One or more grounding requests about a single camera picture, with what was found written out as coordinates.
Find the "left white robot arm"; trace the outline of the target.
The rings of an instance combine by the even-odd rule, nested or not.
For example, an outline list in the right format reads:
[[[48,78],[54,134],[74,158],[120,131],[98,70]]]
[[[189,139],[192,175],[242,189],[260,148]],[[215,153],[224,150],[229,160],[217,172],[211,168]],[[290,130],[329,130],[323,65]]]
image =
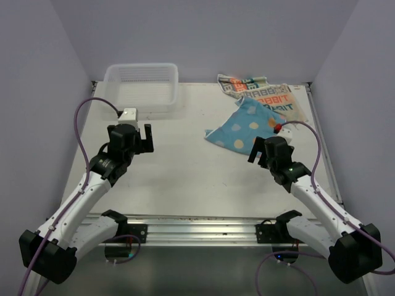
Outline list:
[[[63,283],[95,246],[114,241],[141,243],[128,226],[125,215],[105,211],[84,229],[80,225],[93,206],[127,172],[133,157],[152,153],[154,144],[150,124],[146,137],[129,124],[109,125],[109,141],[90,159],[87,171],[66,201],[36,231],[26,230],[19,239],[22,261],[29,270],[55,283]]]

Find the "blue polka dot towel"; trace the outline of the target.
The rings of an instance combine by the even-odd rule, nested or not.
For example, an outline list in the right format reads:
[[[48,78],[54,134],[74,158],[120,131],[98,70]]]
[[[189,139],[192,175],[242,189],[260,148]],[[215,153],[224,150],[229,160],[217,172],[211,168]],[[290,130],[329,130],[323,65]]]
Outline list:
[[[274,127],[286,122],[284,116],[250,97],[242,97],[237,105],[238,109],[224,124],[217,129],[205,130],[206,141],[239,154],[249,155],[256,137],[270,138],[275,135]]]

